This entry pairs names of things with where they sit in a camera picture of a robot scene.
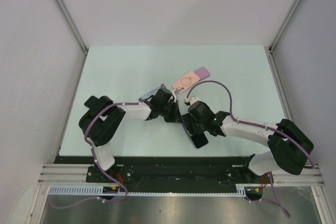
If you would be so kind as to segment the light blue phone case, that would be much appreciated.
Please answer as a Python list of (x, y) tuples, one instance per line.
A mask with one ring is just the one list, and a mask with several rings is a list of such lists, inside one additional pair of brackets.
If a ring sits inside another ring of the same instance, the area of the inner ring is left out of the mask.
[(161, 87), (157, 87), (157, 88), (149, 91), (148, 93), (144, 94), (143, 96), (139, 97), (139, 101), (148, 99), (150, 96), (155, 95), (160, 88)]

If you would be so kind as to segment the lavender phone case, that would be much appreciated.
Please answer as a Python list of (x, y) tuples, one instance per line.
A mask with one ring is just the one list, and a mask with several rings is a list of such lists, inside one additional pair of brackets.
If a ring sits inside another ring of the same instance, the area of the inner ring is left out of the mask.
[(187, 135), (187, 137), (188, 137), (188, 139), (190, 140), (190, 136), (191, 135), (194, 135), (194, 134), (191, 134), (188, 130), (187, 130), (187, 128), (186, 128), (186, 126), (183, 124), (182, 125), (182, 127), (183, 127), (183, 130), (185, 131), (185, 133), (186, 133), (186, 135)]

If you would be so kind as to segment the black smartphone teal frame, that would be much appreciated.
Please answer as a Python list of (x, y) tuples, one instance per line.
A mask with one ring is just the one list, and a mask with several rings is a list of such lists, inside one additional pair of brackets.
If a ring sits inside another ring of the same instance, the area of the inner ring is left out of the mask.
[(204, 133), (191, 135), (190, 140), (196, 149), (200, 149), (208, 144), (208, 139)]

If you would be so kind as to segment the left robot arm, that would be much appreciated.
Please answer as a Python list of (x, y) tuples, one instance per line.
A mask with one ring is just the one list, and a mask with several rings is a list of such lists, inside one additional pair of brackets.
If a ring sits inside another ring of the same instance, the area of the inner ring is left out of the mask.
[(167, 123), (181, 122), (175, 91), (164, 85), (137, 102), (113, 102), (108, 96), (92, 95), (84, 106), (88, 111), (79, 120), (79, 127), (99, 167), (97, 174), (105, 182), (112, 181), (116, 175), (110, 141), (123, 120), (149, 121), (161, 116)]

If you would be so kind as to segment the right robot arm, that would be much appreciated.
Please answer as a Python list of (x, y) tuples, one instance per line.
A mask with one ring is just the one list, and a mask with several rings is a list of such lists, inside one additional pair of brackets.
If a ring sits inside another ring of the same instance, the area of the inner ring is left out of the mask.
[(243, 179), (254, 183), (261, 175), (275, 170), (284, 170), (292, 175), (300, 175), (311, 154), (314, 144), (288, 119), (279, 123), (243, 123), (234, 120), (230, 113), (214, 113), (197, 97), (187, 98), (187, 113), (182, 115), (185, 132), (196, 148), (208, 143), (205, 133), (212, 136), (243, 138), (270, 150), (263, 154), (253, 154), (242, 169)]

